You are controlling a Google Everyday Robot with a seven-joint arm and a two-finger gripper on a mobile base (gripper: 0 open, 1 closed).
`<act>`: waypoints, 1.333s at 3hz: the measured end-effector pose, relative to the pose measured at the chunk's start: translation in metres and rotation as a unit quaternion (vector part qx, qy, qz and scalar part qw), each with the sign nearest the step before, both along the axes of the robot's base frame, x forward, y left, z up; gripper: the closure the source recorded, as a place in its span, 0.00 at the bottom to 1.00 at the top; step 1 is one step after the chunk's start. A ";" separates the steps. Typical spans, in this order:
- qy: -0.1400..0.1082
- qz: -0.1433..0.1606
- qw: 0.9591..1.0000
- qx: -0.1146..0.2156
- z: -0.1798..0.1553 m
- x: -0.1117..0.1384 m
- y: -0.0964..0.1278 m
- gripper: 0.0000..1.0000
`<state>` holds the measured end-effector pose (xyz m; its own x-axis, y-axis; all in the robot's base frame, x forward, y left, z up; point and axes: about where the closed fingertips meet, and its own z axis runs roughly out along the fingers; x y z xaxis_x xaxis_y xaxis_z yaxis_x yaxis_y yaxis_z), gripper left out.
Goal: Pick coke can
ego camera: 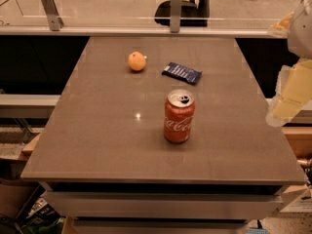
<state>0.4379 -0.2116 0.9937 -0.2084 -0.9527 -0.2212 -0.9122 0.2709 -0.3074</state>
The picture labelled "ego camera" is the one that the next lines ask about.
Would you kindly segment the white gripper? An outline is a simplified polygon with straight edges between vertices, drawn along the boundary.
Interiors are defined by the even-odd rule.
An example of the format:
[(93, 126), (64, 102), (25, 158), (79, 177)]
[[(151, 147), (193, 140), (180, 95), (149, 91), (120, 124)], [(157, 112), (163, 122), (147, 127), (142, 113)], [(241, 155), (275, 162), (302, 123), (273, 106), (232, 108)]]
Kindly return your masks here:
[(312, 0), (302, 0), (294, 13), (285, 15), (272, 28), (289, 29), (289, 51), (307, 58), (293, 67), (283, 65), (279, 72), (276, 94), (269, 103), (265, 120), (269, 126), (282, 127), (312, 98)]

